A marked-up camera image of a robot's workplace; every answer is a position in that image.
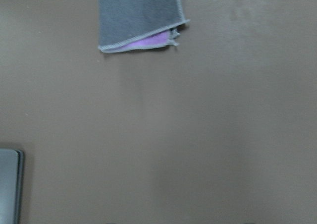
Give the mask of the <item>grey laptop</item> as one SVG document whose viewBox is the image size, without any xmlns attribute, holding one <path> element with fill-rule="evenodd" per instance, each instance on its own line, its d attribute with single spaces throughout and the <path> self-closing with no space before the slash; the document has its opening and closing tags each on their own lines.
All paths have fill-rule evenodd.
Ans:
<svg viewBox="0 0 317 224">
<path fill-rule="evenodd" d="M 0 224 L 18 224 L 23 182 L 24 154 L 0 150 Z"/>
</svg>

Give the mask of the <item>grey folded cloth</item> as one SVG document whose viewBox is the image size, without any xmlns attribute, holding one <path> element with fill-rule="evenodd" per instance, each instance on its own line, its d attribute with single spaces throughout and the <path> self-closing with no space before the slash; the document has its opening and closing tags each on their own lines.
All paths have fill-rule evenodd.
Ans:
<svg viewBox="0 0 317 224">
<path fill-rule="evenodd" d="M 99 0 L 99 50 L 120 53 L 176 46 L 186 24 L 181 0 Z"/>
</svg>

